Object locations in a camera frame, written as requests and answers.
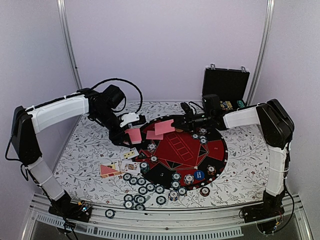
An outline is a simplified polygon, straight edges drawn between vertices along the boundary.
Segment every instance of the white patterned surface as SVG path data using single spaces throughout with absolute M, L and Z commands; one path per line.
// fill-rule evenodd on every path
M 139 103 L 128 102 L 125 112 L 134 112 Z M 141 112 L 147 121 L 164 115 L 180 114 L 179 102 L 144 102 Z M 261 201 L 268 181 L 269 151 L 256 125 L 220 131 L 228 149 L 228 160 L 222 174 L 208 184 L 210 195 L 200 195 L 200 188 L 189 190 L 176 202 L 159 206 L 157 193 L 145 195 L 146 208 L 218 207 Z M 123 175 L 100 177 L 100 164 L 119 160 L 119 153 L 128 148 L 114 146 L 106 128 L 82 117 L 54 171 L 63 188 L 72 198 L 94 203 L 122 205 L 124 195 L 138 194 L 139 185 L 130 185 Z M 164 196 L 168 200 L 169 190 Z

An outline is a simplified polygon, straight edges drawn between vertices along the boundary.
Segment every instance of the poker chip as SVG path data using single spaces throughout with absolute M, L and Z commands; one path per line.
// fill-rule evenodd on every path
M 163 205 L 166 203 L 167 200 L 164 196 L 158 196 L 155 201 L 157 204 Z
M 158 186 L 155 187 L 155 192 L 157 194 L 163 194 L 164 191 L 165 191 L 165 188 L 163 186 L 161 186 L 161 185 L 158 185 Z
M 140 163 L 140 170 L 143 174 L 147 173 L 150 170 L 149 163 L 146 161 Z
M 186 184 L 186 185 L 190 185 L 194 182 L 195 180 L 195 177 L 191 174 L 187 174 L 184 176 L 183 178 L 183 182 Z
M 141 195 L 137 194 L 133 197 L 133 201 L 135 201 L 137 203 L 137 198 L 140 197 Z
M 153 183 L 148 183 L 145 187 L 149 192 L 154 191 L 156 188 L 156 186 Z
M 125 181 L 129 181 L 131 179 L 131 174 L 130 173 L 126 173 L 123 175 L 123 180 Z
M 132 201 L 125 201 L 123 205 L 126 209 L 132 209 L 134 207 L 134 203 Z
M 199 138 L 199 135 L 196 134 L 196 133 L 194 133 L 194 134 L 192 134 L 192 138 L 193 138 L 193 139 L 198 139 L 198 138 Z
M 157 146 L 156 146 L 154 143 L 150 143 L 150 144 L 148 145 L 148 150 L 149 150 L 150 152 L 155 151 L 156 148 L 157 148 Z
M 114 216 L 116 215 L 116 212 L 112 209 L 108 209 L 105 211 L 104 215 L 108 218 L 108 219 L 113 219 Z
M 207 144 L 208 143 L 207 138 L 200 138 L 200 143 L 201 144 Z
M 205 128 L 200 128 L 200 129 L 199 129 L 199 133 L 204 135 L 204 134 L 207 133 L 207 129 L 205 129 Z
M 177 201 L 178 200 L 178 197 L 179 197 L 179 194 L 177 191 L 171 191 L 169 192 L 169 195 L 168 195 L 168 198 L 170 201 Z
M 179 181 L 172 181 L 171 182 L 171 187 L 174 189 L 177 189 L 180 187 L 180 182 Z
M 158 158 L 156 156 L 152 156 L 150 157 L 150 161 L 155 163 L 156 161 L 158 161 Z
M 210 194 L 210 189 L 207 188 L 206 186 L 204 186 L 203 188 L 200 189 L 200 194 L 201 194 L 203 197 L 207 197 L 207 196 L 209 196 L 209 194 Z
M 172 174 L 172 179 L 173 180 L 180 180 L 181 179 L 181 174 L 175 172 L 174 174 Z
M 134 196 L 132 196 L 131 194 L 127 194 L 123 197 L 123 200 L 125 201 L 133 201 Z
M 181 195 L 181 196 L 185 196 L 187 195 L 187 189 L 183 186 L 179 187 L 177 192 Z
M 143 204 L 137 204 L 135 205 L 134 207 L 136 210 L 138 211 L 143 211 L 143 210 L 146 210 L 145 206 Z
M 139 184 L 140 186 L 145 185 L 146 182 L 147 182 L 147 181 L 146 181 L 143 177 L 140 177 L 140 178 L 138 179 L 138 184 Z
M 141 186 L 139 187 L 138 192 L 142 195 L 145 195 L 148 192 L 148 190 L 145 186 Z
M 206 169 L 206 172 L 209 174 L 209 175 L 215 175 L 216 173 L 216 168 L 214 166 L 211 166 L 211 165 L 208 165 L 207 169 Z
M 146 202 L 146 198 L 144 196 L 137 195 L 135 202 L 138 204 L 144 204 Z
M 205 173 L 203 171 L 200 171 L 200 170 L 195 171 L 195 173 L 193 175 L 194 175 L 194 178 L 196 180 L 202 180 L 202 179 L 205 178 Z
M 136 178 L 135 176 L 133 176 L 132 178 L 130 178 L 129 183 L 131 185 L 136 185 L 138 182 L 138 178 Z

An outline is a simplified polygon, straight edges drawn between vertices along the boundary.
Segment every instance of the playing card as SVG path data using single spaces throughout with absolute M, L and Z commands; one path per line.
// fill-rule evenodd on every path
M 122 158 L 122 160 L 128 160 L 128 159 L 132 159 L 138 155 L 139 155 L 139 153 L 138 153 L 137 149 L 134 147 L 134 148 L 131 148 L 129 151 L 121 154 L 121 158 Z
M 140 164 L 139 162 L 134 162 L 130 160 L 123 161 L 121 164 L 121 172 L 138 174 L 140 173 Z

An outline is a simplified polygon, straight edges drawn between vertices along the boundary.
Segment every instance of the white wall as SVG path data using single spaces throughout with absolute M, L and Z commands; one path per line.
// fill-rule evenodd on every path
M 84 87 L 124 78 L 146 100 L 200 100 L 204 68 L 253 76 L 267 0 L 68 0 L 75 59 Z M 134 88 L 124 85 L 128 99 Z
M 76 90 L 61 30 L 57 1 L 0 0 L 0 239 L 17 240 L 35 191 L 20 163 L 4 160 L 15 107 L 29 107 Z M 52 168 L 74 119 L 39 134 Z M 15 157 L 13 150 L 10 156 Z
M 295 123 L 289 188 L 320 239 L 320 1 L 276 0 L 254 103 L 277 98 Z

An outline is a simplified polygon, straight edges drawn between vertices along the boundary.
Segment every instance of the black cable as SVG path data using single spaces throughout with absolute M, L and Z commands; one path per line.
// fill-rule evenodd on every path
M 140 89 L 139 89 L 134 83 L 132 83 L 132 82 L 130 82 L 130 81 L 128 81 L 128 80 L 125 80 L 125 79 L 122 79 L 122 78 L 116 78 L 116 77 L 114 77 L 114 78 L 109 78 L 109 79 L 103 80 L 103 81 L 101 81 L 101 82 L 98 82 L 96 85 L 94 85 L 93 87 L 91 87 L 91 88 L 89 89 L 89 91 L 94 90 L 95 88 L 97 88 L 97 87 L 100 86 L 101 84 L 104 84 L 104 83 L 107 83 L 107 82 L 111 82 L 111 81 L 120 81 L 120 82 L 124 82 L 124 83 L 130 84 L 131 86 L 133 86 L 133 87 L 139 92 L 139 94 L 140 94 L 140 105 L 139 105 L 139 107 L 138 107 L 138 110 L 135 111 L 135 113 L 137 114 L 137 113 L 140 111 L 141 107 L 142 107 L 142 102 L 143 102 L 142 92 L 140 91 Z
M 188 104 L 190 105 L 190 104 L 193 104 L 193 105 L 196 105 L 198 108 L 200 108 L 202 111 L 205 111 L 205 109 L 202 107 L 202 106 L 200 106 L 198 103 L 195 103 L 194 101 L 190 101 L 190 102 L 188 102 Z
M 286 193 L 290 196 L 291 200 L 292 200 L 292 212 L 291 212 L 291 215 L 288 219 L 288 221 L 286 221 L 286 223 L 281 227 L 281 228 L 277 228 L 274 233 L 277 233 L 279 231 L 281 231 L 282 229 L 284 229 L 290 222 L 290 220 L 292 219 L 293 215 L 294 215 L 294 212 L 295 212 L 295 200 L 294 200 L 294 197 L 290 194 L 290 192 L 288 191 L 288 188 L 287 188 L 287 185 L 286 183 L 284 183 L 284 189 L 286 191 Z
M 122 112 L 123 110 L 125 110 L 126 104 L 127 104 L 127 98 L 126 98 L 126 96 L 124 96 L 124 105 L 123 105 L 123 108 L 122 108 L 121 110 L 118 110 L 118 111 L 112 110 L 112 112 L 114 112 L 114 113 L 120 113 L 120 112 Z
M 67 229 L 66 229 L 66 224 L 67 224 L 67 225 L 69 226 L 69 228 L 71 229 L 71 231 L 72 231 L 75 239 L 76 239 L 76 240 L 79 240 L 79 238 L 78 238 L 78 236 L 77 236 L 74 228 L 71 226 L 70 222 L 67 220 L 67 218 L 64 216 L 64 214 L 62 214 L 62 213 L 59 211 L 58 207 L 56 207 L 56 205 L 54 204 L 54 202 L 52 201 L 52 199 L 50 198 L 50 196 L 48 195 L 48 193 L 46 192 L 46 190 L 44 190 L 42 187 L 41 187 L 41 189 L 42 189 L 44 195 L 46 195 L 46 197 L 49 199 L 51 205 L 55 208 L 55 210 L 58 212 L 58 214 L 61 215 L 62 219 L 64 220 L 64 230 L 65 230 L 65 231 L 67 230 Z M 69 240 L 72 240 L 72 238 L 70 238 L 70 237 L 68 236 L 68 234 L 66 234 L 66 237 L 67 237 Z
M 6 149 L 5 149 L 4 157 L 5 157 L 5 159 L 8 160 L 8 161 L 20 161 L 18 158 L 9 158 L 9 157 L 8 157 L 8 153 L 9 153 L 9 149 L 10 149 L 10 144 L 11 144 L 11 142 L 12 142 L 12 138 L 13 138 L 13 136 L 14 136 L 14 132 L 16 131 L 17 123 L 20 121 L 20 119 L 21 119 L 22 116 L 23 116 L 23 113 L 20 114 L 20 115 L 16 118 L 16 120 L 15 120 L 15 122 L 14 122 L 14 125 L 13 125 L 13 128 L 12 128 L 12 133 L 11 133 L 11 136 L 10 136 L 10 139 L 9 139 L 9 142 L 8 142 L 8 145 L 6 146 Z

